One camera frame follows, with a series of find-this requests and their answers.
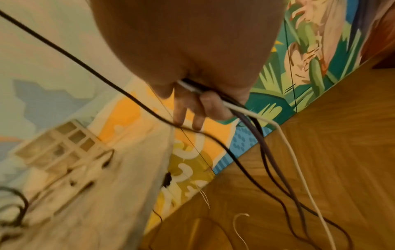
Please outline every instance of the skin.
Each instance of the skin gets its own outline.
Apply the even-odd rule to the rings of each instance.
[[[198,96],[175,82],[189,78],[248,100],[280,29],[280,0],[91,0],[97,26],[109,47],[161,98],[174,91],[174,122],[187,109],[193,128],[205,117],[232,117],[219,96]]]

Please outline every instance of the thin white wire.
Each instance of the thin white wire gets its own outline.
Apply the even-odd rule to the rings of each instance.
[[[184,173],[182,173],[182,174],[185,175],[185,176],[191,181],[191,183],[193,183],[193,184],[195,185],[196,189],[197,189],[197,190],[199,191],[199,193],[202,195],[203,200],[206,202],[206,204],[207,204],[207,206],[209,207],[209,209],[211,209],[211,208],[210,208],[210,204],[209,204],[209,199],[207,198],[206,193],[205,193],[203,190],[201,190],[201,188],[200,188],[191,178],[189,178],[189,176],[187,176],[187,175],[184,174]]]
[[[240,234],[237,232],[236,230],[236,219],[242,215],[248,216],[250,217],[250,215],[248,213],[238,213],[233,217],[233,229],[236,232],[237,236],[244,242],[244,244],[246,245],[247,250],[249,250],[247,243],[243,240],[243,238],[240,236]]]
[[[202,93],[201,90],[199,90],[199,89],[197,89],[197,88],[195,88],[195,87],[193,87],[193,86],[191,86],[191,85],[189,85],[189,84],[187,84],[187,83],[185,83],[185,82],[183,82],[183,81],[178,81],[178,83],[179,83],[182,87],[188,89],[189,91],[197,92],[197,93]],[[299,163],[298,163],[298,161],[297,161],[295,152],[293,151],[293,149],[292,149],[290,143],[288,142],[287,138],[285,137],[285,135],[284,135],[284,133],[283,133],[283,131],[282,131],[280,125],[279,125],[278,123],[276,123],[275,121],[266,119],[266,118],[264,118],[264,117],[262,117],[262,116],[260,116],[260,115],[258,115],[258,114],[256,114],[256,113],[254,113],[254,112],[252,112],[252,111],[250,111],[250,110],[246,110],[246,109],[244,109],[244,108],[242,108],[242,107],[238,107],[238,106],[233,105],[233,104],[231,104],[231,103],[228,103],[228,102],[226,102],[226,101],[223,101],[223,104],[224,104],[225,107],[227,107],[227,108],[229,108],[229,109],[231,109],[231,110],[234,110],[234,111],[240,112],[240,113],[242,113],[242,114],[245,114],[245,115],[247,115],[247,116],[251,116],[251,117],[256,118],[256,119],[258,119],[258,120],[267,122],[267,123],[273,125],[273,126],[279,131],[282,140],[283,140],[284,143],[286,144],[287,149],[288,149],[289,153],[291,154],[293,163],[294,163],[294,165],[295,165],[295,168],[296,168],[296,170],[297,170],[297,173],[298,173],[298,175],[299,175],[299,178],[300,178],[301,181],[302,181],[303,187],[304,187],[304,189],[306,190],[307,195],[309,196],[309,199],[310,199],[311,203],[313,204],[313,207],[314,207],[315,211],[317,212],[318,217],[320,218],[321,224],[322,224],[322,226],[323,226],[324,229],[325,229],[325,232],[326,232],[326,234],[327,234],[327,236],[328,236],[328,240],[329,240],[331,249],[332,249],[332,250],[336,250],[336,244],[335,244],[335,241],[334,241],[334,239],[333,239],[333,236],[332,236],[332,234],[331,234],[331,232],[330,232],[330,230],[329,230],[329,228],[328,228],[328,225],[326,224],[326,222],[325,222],[325,220],[324,220],[324,218],[323,218],[323,216],[322,216],[322,214],[321,214],[320,209],[318,208],[316,202],[315,202],[314,199],[313,199],[313,196],[312,196],[311,193],[310,193],[310,190],[309,190],[309,187],[307,186],[307,182],[306,182],[306,180],[305,180],[305,178],[304,178],[303,172],[302,172],[302,170],[300,169]]]

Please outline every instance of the hand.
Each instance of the hand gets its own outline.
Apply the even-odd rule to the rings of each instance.
[[[219,96],[198,96],[176,81],[189,78],[245,103],[277,37],[285,9],[273,0],[91,0],[106,42],[161,98],[174,91],[174,122],[187,109],[193,128],[205,117],[232,117]]]

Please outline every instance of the colorful wall painting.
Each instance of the colorful wall painting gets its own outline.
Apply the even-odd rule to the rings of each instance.
[[[291,0],[270,57],[251,90],[247,108],[284,123],[382,48],[394,45],[395,0]],[[1,2],[0,8],[72,52],[154,111],[171,119],[172,98],[159,100],[115,58],[84,0]],[[28,190],[44,179],[9,152],[37,133],[77,119],[111,144],[149,115],[79,66],[0,20],[0,183]],[[191,125],[188,113],[186,125]],[[265,135],[273,127],[261,124]],[[203,130],[242,155],[256,144],[237,119],[208,119]],[[163,218],[232,162],[216,143],[177,130],[169,164],[173,182],[158,196]],[[0,203],[7,201],[2,197]],[[149,231],[159,222],[153,215]]]

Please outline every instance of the herringbone floor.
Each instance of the herringbone floor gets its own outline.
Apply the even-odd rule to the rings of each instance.
[[[355,249],[393,250],[395,70],[371,70],[373,63],[362,66],[288,120],[282,129],[323,215],[348,231]],[[278,133],[271,133],[266,141],[300,201],[312,207]],[[257,181],[284,200],[297,232],[302,235],[295,206],[270,182],[258,146],[241,156],[240,161]],[[216,176],[204,191],[211,210],[196,195],[162,224],[153,250],[180,249],[177,246],[183,236],[176,232],[185,231],[185,223],[200,217],[216,222],[233,248],[244,250],[243,242],[232,229],[237,213],[250,214],[240,217],[237,227],[251,250],[313,249],[291,235],[280,205],[258,191],[234,164]],[[306,215],[312,238],[324,250],[329,249],[318,218]],[[334,227],[330,229],[337,249],[347,249],[345,237]],[[154,232],[143,240],[143,249]],[[224,245],[217,249],[228,248]]]

